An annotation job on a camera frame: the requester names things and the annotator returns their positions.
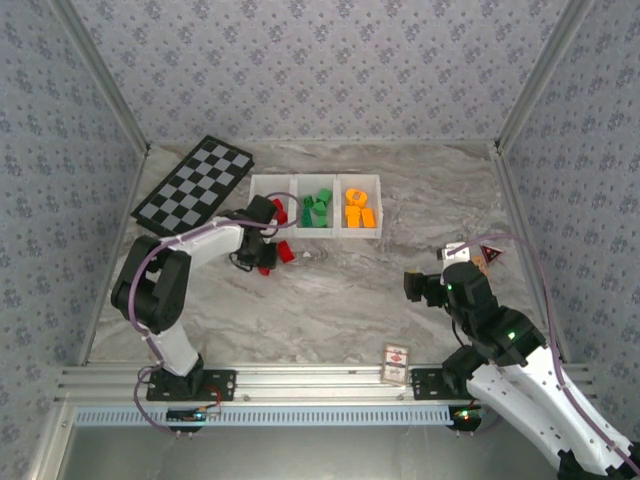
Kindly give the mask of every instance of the patterned wallpaper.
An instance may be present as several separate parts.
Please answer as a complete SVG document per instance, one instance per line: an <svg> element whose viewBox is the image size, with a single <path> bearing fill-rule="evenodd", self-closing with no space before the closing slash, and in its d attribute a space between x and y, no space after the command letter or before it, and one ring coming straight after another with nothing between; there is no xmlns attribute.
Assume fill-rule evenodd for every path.
<svg viewBox="0 0 640 480"><path fill-rule="evenodd" d="M640 439L640 5L596 2L508 154L576 361Z"/></svg>
<svg viewBox="0 0 640 480"><path fill-rule="evenodd" d="M0 2L0 478L73 364L137 155L45 0Z"/></svg>
<svg viewBox="0 0 640 480"><path fill-rule="evenodd" d="M495 138L565 0L76 0L152 143Z"/></svg>

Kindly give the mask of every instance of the checkered board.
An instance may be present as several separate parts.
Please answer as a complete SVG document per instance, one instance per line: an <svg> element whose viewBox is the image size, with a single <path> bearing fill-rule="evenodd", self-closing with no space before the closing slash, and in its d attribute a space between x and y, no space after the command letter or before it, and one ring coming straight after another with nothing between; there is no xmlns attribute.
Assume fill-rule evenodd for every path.
<svg viewBox="0 0 640 480"><path fill-rule="evenodd" d="M209 220L253 167L253 155L206 136L131 215L162 237L185 233Z"/></svg>

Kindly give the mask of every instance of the gray marble surface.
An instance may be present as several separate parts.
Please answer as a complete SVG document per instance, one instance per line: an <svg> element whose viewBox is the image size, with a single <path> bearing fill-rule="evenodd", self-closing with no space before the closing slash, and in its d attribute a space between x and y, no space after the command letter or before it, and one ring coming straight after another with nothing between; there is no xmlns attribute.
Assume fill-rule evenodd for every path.
<svg viewBox="0 0 640 480"><path fill-rule="evenodd" d="M270 277L220 259L192 273L182 315L194 346L211 363L367 362L385 343L411 348L411 361L439 363L455 348L444 311L405 299L403 272L438 272L435 251L447 242L509 231L493 165L473 149L431 144L244 143L251 173L375 173L384 224L379 240L290 241L297 259ZM153 147L137 202L189 147ZM223 208L244 207L250 175ZM114 273L145 230L132 219ZM514 246L489 271L501 303L532 314ZM149 351L120 313L105 304L91 361L144 361Z"/></svg>

